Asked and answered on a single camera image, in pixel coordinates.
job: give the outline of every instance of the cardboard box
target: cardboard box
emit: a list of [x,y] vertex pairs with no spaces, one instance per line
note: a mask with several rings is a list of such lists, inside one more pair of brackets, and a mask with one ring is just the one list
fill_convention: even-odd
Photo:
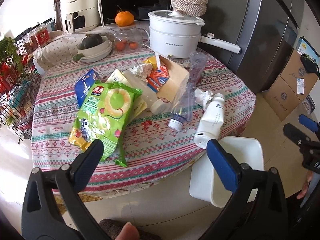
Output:
[[[298,78],[304,80],[303,95],[297,93]],[[300,54],[294,50],[282,73],[270,89],[263,92],[263,97],[283,121],[306,98],[317,80],[315,73],[306,72]]]
[[315,49],[311,46],[311,44],[306,40],[304,36],[299,38],[296,49],[300,55],[308,55],[310,60],[319,65],[319,54],[315,51]]
[[307,97],[302,101],[302,104],[308,114],[311,114],[313,110],[316,109],[316,105],[310,95],[307,95]]
[[178,89],[180,88],[181,82],[189,75],[188,70],[181,67],[179,64],[169,60],[167,57],[160,55],[160,60],[166,65],[169,72],[168,81],[160,88],[157,96],[159,98],[165,98],[172,102]]

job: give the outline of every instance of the glass lid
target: glass lid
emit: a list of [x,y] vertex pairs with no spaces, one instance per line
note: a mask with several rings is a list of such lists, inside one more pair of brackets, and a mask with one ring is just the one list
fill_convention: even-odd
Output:
[[183,22],[183,23],[204,23],[204,20],[199,17],[183,15],[180,11],[153,11],[148,13],[149,17],[162,18],[167,21]]

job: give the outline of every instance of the wall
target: wall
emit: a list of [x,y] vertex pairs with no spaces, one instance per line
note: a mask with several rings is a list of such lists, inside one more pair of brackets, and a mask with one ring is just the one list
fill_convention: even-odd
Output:
[[5,0],[0,7],[0,32],[14,38],[49,18],[54,18],[53,0]]
[[[298,37],[301,36],[304,36],[320,54],[320,26],[306,2]],[[311,116],[315,121],[320,121],[320,80],[311,90],[310,96],[316,104],[316,109]]]

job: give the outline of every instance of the white bowl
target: white bowl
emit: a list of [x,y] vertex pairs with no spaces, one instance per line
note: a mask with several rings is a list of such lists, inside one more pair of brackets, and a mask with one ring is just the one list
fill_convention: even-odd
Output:
[[80,59],[80,61],[82,61],[84,63],[92,63],[92,62],[102,60],[103,58],[105,58],[106,56],[108,56],[110,54],[111,50],[112,50],[112,46],[107,48],[105,51],[95,55],[94,57],[82,57]]
[[96,55],[102,51],[105,51],[107,48],[109,48],[109,40],[107,36],[102,36],[103,42],[97,46],[94,46],[90,49],[79,49],[78,46],[78,54],[83,54],[84,57],[90,57],[93,55]]
[[109,49],[112,48],[112,42],[111,42],[111,41],[108,41],[108,43],[109,43],[109,46],[108,46],[106,49],[104,49],[103,51],[100,51],[99,53],[94,54],[94,55],[92,55],[92,56],[82,57],[82,59],[92,59],[92,58],[96,58],[96,57],[104,54],[107,50],[109,50]]

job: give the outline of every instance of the glass jar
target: glass jar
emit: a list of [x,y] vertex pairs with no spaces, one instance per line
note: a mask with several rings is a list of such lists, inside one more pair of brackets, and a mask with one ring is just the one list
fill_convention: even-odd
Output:
[[39,47],[44,48],[51,42],[51,38],[45,24],[40,24],[37,28],[34,29],[34,32]]
[[[147,42],[143,43],[142,33],[139,30],[147,33]],[[150,40],[149,33],[142,28],[137,28],[135,24],[119,27],[119,30],[114,34],[114,36],[114,45],[117,51],[138,50]]]
[[30,44],[31,44],[31,48],[32,48],[31,52],[34,52],[38,48],[38,42],[37,42],[37,39],[36,39],[35,29],[31,30],[28,33],[28,37],[29,37],[29,41],[30,41]]

